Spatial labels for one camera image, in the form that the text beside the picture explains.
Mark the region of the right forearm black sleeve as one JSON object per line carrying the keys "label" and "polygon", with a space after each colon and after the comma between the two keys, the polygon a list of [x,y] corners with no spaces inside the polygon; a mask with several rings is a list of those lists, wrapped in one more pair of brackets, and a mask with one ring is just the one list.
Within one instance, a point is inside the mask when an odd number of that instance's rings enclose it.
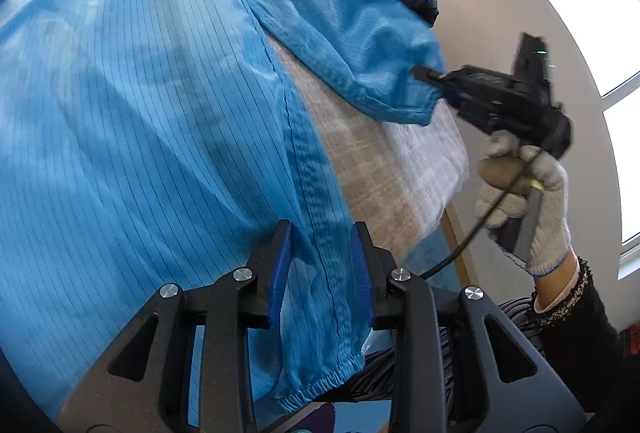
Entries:
{"label": "right forearm black sleeve", "polygon": [[639,430],[639,356],[611,325],[591,269],[578,261],[573,286],[550,309],[531,309],[542,352],[591,419],[588,432]]}

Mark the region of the right white gloved hand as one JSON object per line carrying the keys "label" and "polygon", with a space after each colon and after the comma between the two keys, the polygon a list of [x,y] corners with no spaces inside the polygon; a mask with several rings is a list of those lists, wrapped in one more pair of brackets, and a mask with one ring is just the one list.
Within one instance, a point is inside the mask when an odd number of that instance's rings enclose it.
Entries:
{"label": "right white gloved hand", "polygon": [[528,212],[530,182],[542,187],[541,206],[532,244],[522,264],[534,277],[550,274],[570,252],[570,230],[567,224],[568,177],[558,160],[532,145],[522,145],[518,138],[505,130],[490,135],[487,157],[480,161],[478,173],[483,180],[475,202],[475,215],[482,217],[498,199],[525,162],[530,169],[512,185],[510,194],[500,201],[485,222],[492,238],[510,219],[523,219]]}

